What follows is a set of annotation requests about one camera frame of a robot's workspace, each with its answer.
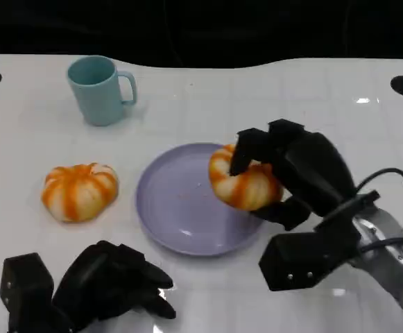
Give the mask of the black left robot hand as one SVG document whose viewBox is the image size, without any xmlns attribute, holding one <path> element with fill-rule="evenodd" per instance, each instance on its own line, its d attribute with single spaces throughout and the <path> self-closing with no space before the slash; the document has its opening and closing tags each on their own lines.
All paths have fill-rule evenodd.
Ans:
<svg viewBox="0 0 403 333">
<path fill-rule="evenodd" d="M 143 309 L 165 319 L 176 310 L 160 296 L 173 280 L 143 253 L 124 244 L 99 241 L 88 246 L 67 269 L 53 297 L 77 331 L 94 321 L 104 321 Z"/>
</svg>

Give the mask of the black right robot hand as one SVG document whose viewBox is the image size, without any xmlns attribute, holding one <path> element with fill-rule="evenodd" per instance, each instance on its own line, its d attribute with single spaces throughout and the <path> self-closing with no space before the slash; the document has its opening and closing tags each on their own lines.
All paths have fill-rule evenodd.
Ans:
<svg viewBox="0 0 403 333">
<path fill-rule="evenodd" d="M 249 128 L 238 133 L 230 174 L 243 173 L 253 160 L 269 164 L 275 179 L 291 195 L 251 214 L 287 231 L 310 214 L 328 215 L 356 192 L 352 174 L 333 143 L 286 119 L 270 122 L 267 131 Z"/>
</svg>

